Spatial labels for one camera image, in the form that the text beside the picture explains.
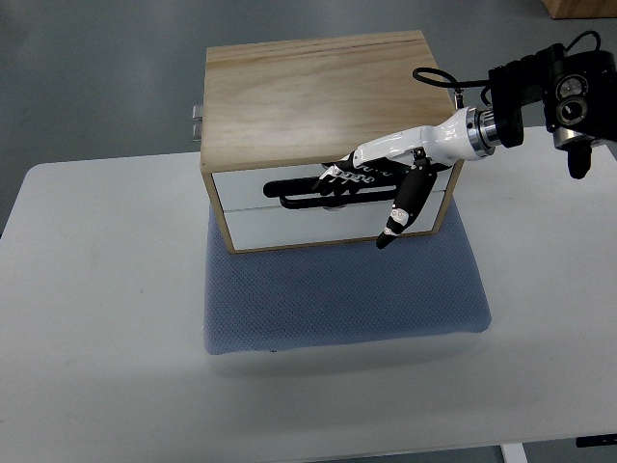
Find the concrete floor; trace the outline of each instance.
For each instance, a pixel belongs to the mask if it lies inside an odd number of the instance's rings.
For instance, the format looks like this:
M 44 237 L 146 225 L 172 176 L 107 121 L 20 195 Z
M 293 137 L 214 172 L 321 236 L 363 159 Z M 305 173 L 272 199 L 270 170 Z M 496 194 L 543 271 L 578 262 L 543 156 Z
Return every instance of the concrete floor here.
M 415 29 L 462 80 L 587 29 L 617 52 L 617 19 L 555 21 L 540 0 L 0 0 L 0 231 L 37 164 L 198 150 L 190 115 L 209 46 Z M 544 124 L 539 104 L 523 117 Z M 576 449 L 574 440 L 525 448 L 530 462 L 617 460 L 617 448 Z M 501 457 L 488 448 L 361 461 Z

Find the drawer handle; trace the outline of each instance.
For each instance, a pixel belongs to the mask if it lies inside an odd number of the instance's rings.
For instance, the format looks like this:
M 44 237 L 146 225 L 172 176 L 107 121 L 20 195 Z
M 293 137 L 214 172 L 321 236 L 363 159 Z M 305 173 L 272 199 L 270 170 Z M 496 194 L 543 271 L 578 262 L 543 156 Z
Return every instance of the drawer handle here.
M 269 181 L 263 186 L 263 194 L 268 198 L 279 198 L 281 205 L 287 209 L 307 209 L 310 207 L 341 207 L 348 204 L 374 203 L 377 201 L 387 201 L 396 198 L 396 191 L 400 178 L 396 183 L 375 183 L 370 189 L 391 187 L 388 190 L 371 191 L 356 193 L 355 195 L 341 196 L 316 196 L 314 198 L 288 198 L 290 196 L 301 196 L 313 194 L 312 185 L 318 177 L 294 178 L 291 180 Z

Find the wooden box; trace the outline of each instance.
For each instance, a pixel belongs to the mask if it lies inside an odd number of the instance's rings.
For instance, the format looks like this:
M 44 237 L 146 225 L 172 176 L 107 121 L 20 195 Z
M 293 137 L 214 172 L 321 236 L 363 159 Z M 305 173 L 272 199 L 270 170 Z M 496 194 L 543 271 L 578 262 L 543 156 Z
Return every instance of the wooden box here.
M 447 90 L 412 77 L 435 65 L 419 31 L 209 48 L 201 172 L 228 250 L 374 239 L 391 200 L 293 210 L 264 184 L 318 177 L 364 142 L 444 122 Z M 438 230 L 460 167 L 440 173 L 407 234 Z
M 616 0 L 542 0 L 553 19 L 617 17 Z

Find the robotic arm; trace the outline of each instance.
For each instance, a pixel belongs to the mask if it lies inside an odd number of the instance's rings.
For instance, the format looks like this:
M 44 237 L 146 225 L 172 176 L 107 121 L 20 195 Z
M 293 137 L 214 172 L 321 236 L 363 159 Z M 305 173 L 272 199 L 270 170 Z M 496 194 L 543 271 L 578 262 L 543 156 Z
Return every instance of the robotic arm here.
M 583 37 L 593 35 L 596 48 L 568 56 Z M 432 72 L 449 82 L 428 79 Z M 437 173 L 459 160 L 475 161 L 493 154 L 495 146 L 523 143 L 521 108 L 543 101 L 547 130 L 554 145 L 568 153 L 573 178 L 591 167 L 591 152 L 605 140 L 617 141 L 617 71 L 613 55 L 600 50 L 600 37 L 588 31 L 568 47 L 554 44 L 535 55 L 489 71 L 485 81 L 457 82 L 438 69 L 418 68 L 414 77 L 424 83 L 455 89 L 457 111 L 438 126 L 424 125 L 360 145 L 330 166 L 313 185 L 322 196 L 357 193 L 375 177 L 403 175 L 388 222 L 377 238 L 382 249 L 407 229 L 424 207 Z M 488 108 L 462 107 L 462 89 L 484 86 Z M 486 99 L 490 90 L 492 103 Z

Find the cable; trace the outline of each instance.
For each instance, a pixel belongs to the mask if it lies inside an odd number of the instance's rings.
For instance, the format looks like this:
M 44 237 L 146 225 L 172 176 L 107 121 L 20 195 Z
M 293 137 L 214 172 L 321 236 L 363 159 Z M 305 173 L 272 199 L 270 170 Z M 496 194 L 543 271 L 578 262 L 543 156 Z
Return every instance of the cable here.
M 594 51 L 598 51 L 600 50 L 600 34 L 598 34 L 596 31 L 585 31 L 582 34 L 579 34 L 573 41 L 572 43 L 570 43 L 567 47 L 566 47 L 566 51 L 570 51 L 572 49 L 573 46 L 575 46 L 578 41 L 580 41 L 580 39 L 582 39 L 583 37 L 586 36 L 594 36 L 594 39 L 596 39 L 596 48 L 594 49 Z
M 488 93 L 490 90 L 491 87 L 487 85 L 486 87 L 484 87 L 484 89 L 482 89 L 482 92 L 480 93 L 480 99 L 482 99 L 482 102 L 487 106 L 491 106 L 491 101 L 486 96 L 486 93 Z
M 442 82 L 441 80 L 429 79 L 428 77 L 420 75 L 421 72 L 426 73 L 426 74 L 438 75 L 440 77 L 447 79 L 449 82 Z M 423 84 L 432 85 L 434 87 L 440 87 L 442 89 L 461 90 L 461 89 L 468 89 L 472 87 L 484 87 L 484 86 L 489 85 L 488 80 L 467 80 L 464 82 L 459 82 L 458 80 L 454 78 L 454 76 L 452 76 L 452 74 L 448 74 L 444 70 L 435 69 L 435 68 L 415 68 L 414 72 L 412 73 L 412 76 L 414 77 L 415 80 L 422 82 Z

